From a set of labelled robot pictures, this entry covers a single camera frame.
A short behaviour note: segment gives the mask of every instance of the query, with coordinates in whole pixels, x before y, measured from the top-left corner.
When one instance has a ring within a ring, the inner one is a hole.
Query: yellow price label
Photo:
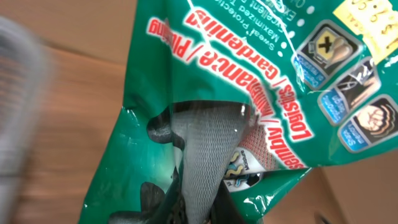
[[[363,35],[375,64],[398,48],[398,12],[388,0],[345,0],[333,13],[356,35]]]

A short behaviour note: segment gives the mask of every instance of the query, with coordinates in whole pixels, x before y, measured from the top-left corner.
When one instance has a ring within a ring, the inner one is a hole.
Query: cardboard
[[[320,215],[329,223],[322,223]],[[265,224],[347,224],[320,169],[315,169],[264,218]]]
[[[350,224],[397,223],[398,151],[324,169],[330,188]]]
[[[137,0],[2,0],[0,15],[52,47],[125,64]]]

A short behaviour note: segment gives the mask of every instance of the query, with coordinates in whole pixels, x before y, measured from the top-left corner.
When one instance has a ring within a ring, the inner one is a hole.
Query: torn plastic
[[[395,2],[139,1],[80,223],[222,223],[225,189],[256,223],[308,168],[393,150]],[[156,209],[144,183],[165,192]]]

